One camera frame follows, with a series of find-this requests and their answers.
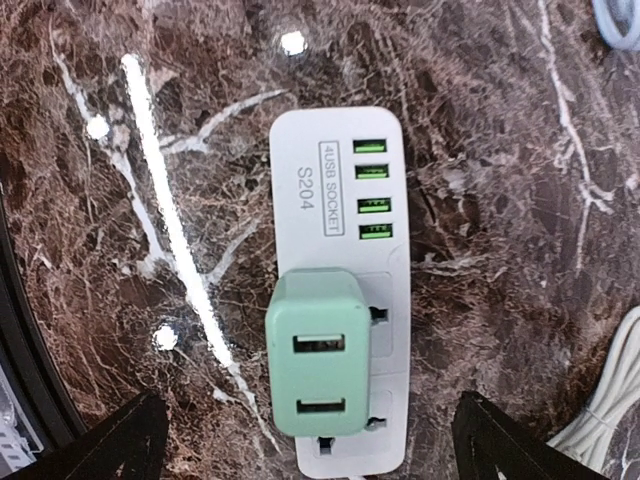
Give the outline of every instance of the usb port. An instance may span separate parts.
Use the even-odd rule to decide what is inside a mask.
[[[390,211],[390,198],[366,198],[364,200],[358,200],[358,213],[386,213]]]
[[[384,153],[387,151],[386,140],[354,140],[353,153]]]
[[[389,165],[356,165],[357,180],[389,178]]]
[[[295,353],[343,352],[344,335],[296,335],[293,337]]]
[[[390,223],[360,225],[360,240],[374,240],[377,238],[391,237],[393,237],[393,226]]]
[[[341,398],[339,402],[327,403],[306,403],[302,400],[296,401],[296,410],[298,413],[331,413],[344,412],[347,402]]]

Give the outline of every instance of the bright light spot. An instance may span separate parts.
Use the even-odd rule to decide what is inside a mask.
[[[147,88],[142,67],[138,57],[131,54],[124,55],[121,62],[127,77],[133,115],[140,132],[142,152],[151,173],[160,213],[167,228],[171,250],[175,256],[175,265],[178,269],[178,277],[187,291],[187,301],[200,317],[209,347],[218,361],[225,368],[229,368],[234,364],[231,351],[220,330],[220,325],[209,301],[209,295],[202,276],[198,273],[196,264],[191,256],[189,244],[184,236],[182,222],[180,222],[178,210],[169,188],[167,165],[160,151],[160,142],[153,125],[151,93]]]
[[[284,50],[284,53],[292,57],[293,55],[300,55],[307,49],[307,41],[302,36],[300,31],[285,33],[280,37],[280,45]]]
[[[178,344],[178,334],[171,325],[165,323],[153,334],[153,344],[158,350],[173,350]]]
[[[87,123],[87,133],[94,140],[100,140],[109,133],[109,124],[102,115],[96,115]]]

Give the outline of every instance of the green usb port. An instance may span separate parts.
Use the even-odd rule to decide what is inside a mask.
[[[360,240],[375,240],[393,237],[393,226],[390,223],[377,225],[360,225]]]
[[[386,213],[391,211],[390,198],[358,200],[358,213]]]
[[[353,153],[384,153],[387,151],[386,140],[354,140]]]
[[[389,165],[356,165],[357,180],[389,178]]]

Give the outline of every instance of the black object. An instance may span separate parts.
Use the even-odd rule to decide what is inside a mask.
[[[13,255],[1,195],[0,368],[43,443],[44,453],[69,444],[86,431],[31,314]]]
[[[158,480],[169,432],[167,405],[142,393],[78,440],[7,480]]]
[[[477,392],[464,392],[451,425],[460,480],[607,480],[544,442]]]

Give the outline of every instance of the white power strip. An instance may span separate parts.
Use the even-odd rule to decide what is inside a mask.
[[[368,150],[368,140],[384,145],[384,152]],[[356,153],[357,145],[369,153]],[[356,276],[369,305],[387,314],[371,328],[371,426],[337,437],[330,453],[321,453],[316,437],[296,438],[298,465],[312,478],[392,471],[405,455],[411,330],[400,123],[378,107],[291,111],[273,124],[270,150],[280,276],[293,269],[344,268]],[[386,178],[368,174],[383,171]],[[390,199],[390,211],[359,213],[358,201],[367,199]]]

